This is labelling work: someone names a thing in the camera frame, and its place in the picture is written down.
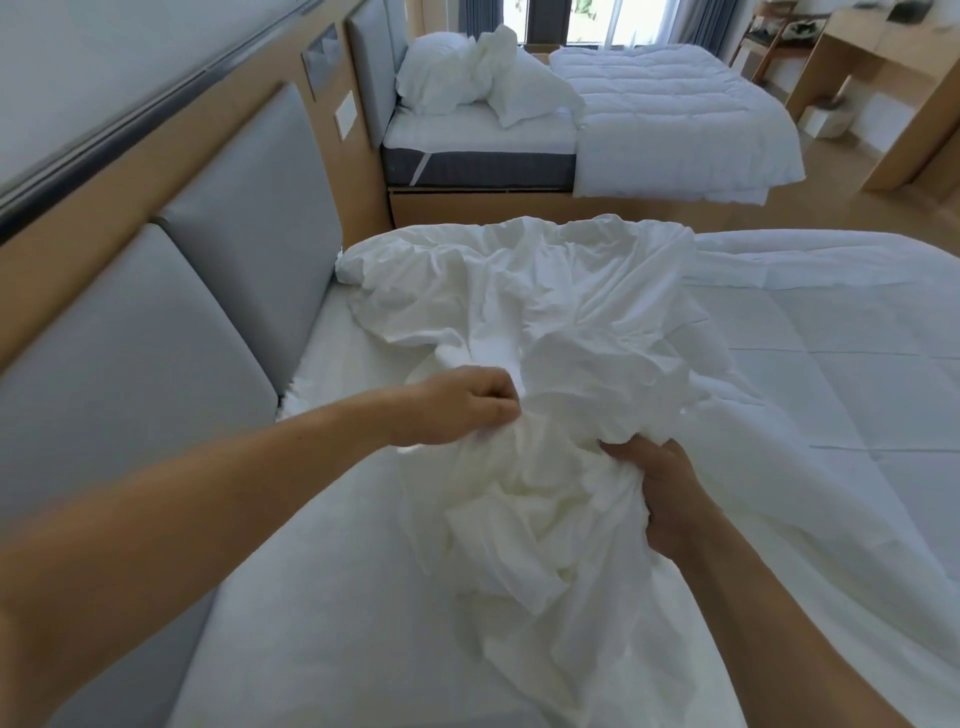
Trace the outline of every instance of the desk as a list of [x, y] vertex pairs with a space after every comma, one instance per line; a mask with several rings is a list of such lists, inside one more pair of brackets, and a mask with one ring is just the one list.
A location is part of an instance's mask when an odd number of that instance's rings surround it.
[[917, 111], [863, 183], [895, 189], [912, 180], [960, 120], [960, 29], [886, 21], [889, 9], [841, 8], [830, 16], [786, 108], [794, 120], [848, 76], [877, 81]]

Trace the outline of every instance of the gray upholstered headboard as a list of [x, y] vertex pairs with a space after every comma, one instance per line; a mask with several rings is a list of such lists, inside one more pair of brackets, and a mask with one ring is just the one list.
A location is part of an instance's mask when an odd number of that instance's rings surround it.
[[[0, 521], [216, 436], [276, 393], [177, 248], [148, 225], [0, 376]], [[53, 728], [162, 728], [213, 596], [66, 703]]]
[[156, 220], [282, 395], [344, 242], [297, 87], [274, 96]]
[[396, 72], [407, 52], [406, 3], [367, 0], [347, 18], [347, 31], [370, 143], [377, 148], [396, 108]]

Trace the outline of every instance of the box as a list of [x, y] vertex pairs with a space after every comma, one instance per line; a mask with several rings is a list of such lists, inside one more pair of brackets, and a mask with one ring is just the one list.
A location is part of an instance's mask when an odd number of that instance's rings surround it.
[[797, 127], [815, 139], [833, 139], [845, 132], [852, 121], [853, 112], [847, 109], [807, 107]]

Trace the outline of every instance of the wooden wall panel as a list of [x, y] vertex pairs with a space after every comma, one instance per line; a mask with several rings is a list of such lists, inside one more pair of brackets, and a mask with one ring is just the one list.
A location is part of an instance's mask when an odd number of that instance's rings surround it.
[[410, 37], [420, 37], [426, 34], [423, 22], [423, 3], [421, 0], [406, 0], [407, 30]]
[[[106, 169], [0, 247], [0, 368], [43, 330], [284, 83], [300, 89], [324, 157], [345, 245], [392, 225], [343, 20], [361, 0], [325, 0]], [[314, 101], [300, 51], [337, 23], [347, 52]], [[333, 113], [352, 91], [357, 120], [340, 140]]]

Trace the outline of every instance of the white pillow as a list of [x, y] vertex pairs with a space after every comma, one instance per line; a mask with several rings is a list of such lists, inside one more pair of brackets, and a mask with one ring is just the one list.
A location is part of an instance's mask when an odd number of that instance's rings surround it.
[[491, 92], [493, 81], [509, 72], [516, 58], [516, 34], [501, 25], [480, 40], [457, 33], [420, 36], [407, 50], [396, 74], [400, 103], [417, 114], [448, 114]]
[[493, 80], [487, 103], [496, 111], [501, 127], [557, 109], [570, 109], [576, 119], [584, 109], [583, 98], [569, 82], [522, 48], [516, 51], [513, 69]]
[[396, 73], [400, 103], [414, 113], [445, 114], [475, 101], [469, 66], [473, 46], [473, 38], [456, 33], [414, 40]]

